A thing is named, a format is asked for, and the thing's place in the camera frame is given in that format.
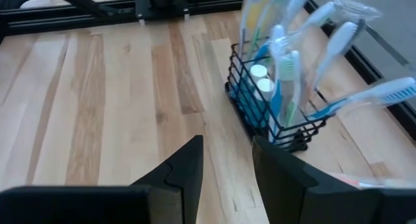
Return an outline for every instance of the wood grain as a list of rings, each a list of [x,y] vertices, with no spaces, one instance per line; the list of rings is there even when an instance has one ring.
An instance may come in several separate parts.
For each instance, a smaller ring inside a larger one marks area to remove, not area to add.
[[[5,38],[0,188],[127,185],[202,134],[198,223],[267,223],[250,141],[224,92],[240,20],[226,12]],[[309,33],[311,68],[328,38]],[[342,58],[319,88],[332,100],[366,87]],[[295,155],[332,173],[416,178],[416,149],[385,110],[340,113]]]

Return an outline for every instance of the blue toothbrush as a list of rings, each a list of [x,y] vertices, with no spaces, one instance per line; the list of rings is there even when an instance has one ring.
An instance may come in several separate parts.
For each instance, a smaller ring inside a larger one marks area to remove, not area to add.
[[[393,105],[405,101],[416,95],[416,81],[412,77],[405,77],[393,81],[379,84],[368,90],[353,94],[349,97],[330,103],[323,108],[308,116],[308,119],[313,121],[326,116],[334,115],[340,108],[350,104],[363,101],[366,99],[375,99],[377,104]]]

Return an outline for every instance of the black wire basket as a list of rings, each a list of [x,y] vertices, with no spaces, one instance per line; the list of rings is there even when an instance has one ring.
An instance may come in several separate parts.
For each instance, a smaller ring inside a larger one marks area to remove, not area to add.
[[[302,123],[291,127],[284,127],[278,121],[277,117],[271,114],[272,109],[270,107],[270,103],[268,103],[260,89],[256,85],[252,85],[255,84],[255,81],[249,75],[249,71],[246,67],[248,63],[252,64],[263,59],[270,59],[269,56],[255,60],[243,61],[236,51],[237,46],[238,44],[231,46],[231,64],[229,67],[229,75],[227,77],[228,82],[226,82],[225,87],[227,96],[229,97],[231,104],[234,106],[234,109],[236,110],[250,140],[254,136],[262,136],[268,139],[270,143],[273,143],[276,147],[280,147],[291,153],[295,151],[307,150],[307,143],[312,140],[312,136],[319,133],[319,129],[326,125],[326,120],[331,116],[310,120],[307,118],[305,113],[301,111],[304,118]],[[237,81],[237,75],[235,74],[238,74],[239,77],[246,78],[241,78]],[[249,86],[257,90],[257,97],[255,97],[253,92],[243,91],[247,90]],[[324,96],[318,90],[315,90],[315,92],[319,101],[322,101],[327,105],[328,102]],[[259,98],[261,99],[261,103],[266,104],[259,105],[259,102],[256,101],[259,100]],[[309,101],[309,104],[313,107],[313,109],[317,110],[314,102]],[[273,133],[270,128],[270,122],[277,126],[275,133]]]

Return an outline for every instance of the white cap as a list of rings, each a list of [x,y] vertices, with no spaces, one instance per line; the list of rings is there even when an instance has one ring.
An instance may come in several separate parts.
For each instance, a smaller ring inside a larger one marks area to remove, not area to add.
[[[267,68],[260,64],[253,65],[250,68],[250,75],[252,76],[254,82],[257,82],[267,76]]]
[[[257,81],[257,87],[260,89],[261,94],[266,99],[266,101],[272,98],[273,89],[274,89],[274,82],[270,79],[264,78]],[[255,98],[258,100],[262,100],[258,91],[254,92]]]

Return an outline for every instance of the wooden table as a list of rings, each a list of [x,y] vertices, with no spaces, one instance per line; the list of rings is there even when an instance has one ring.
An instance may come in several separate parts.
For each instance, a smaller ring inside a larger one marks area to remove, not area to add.
[[[224,12],[5,38],[0,188],[130,184],[202,134],[198,223],[267,223],[250,141],[224,92],[240,20]],[[309,63],[327,41],[320,30],[308,38]],[[320,90],[335,99],[364,87],[343,58]],[[296,156],[328,172],[416,178],[416,148],[386,110],[332,118]]]

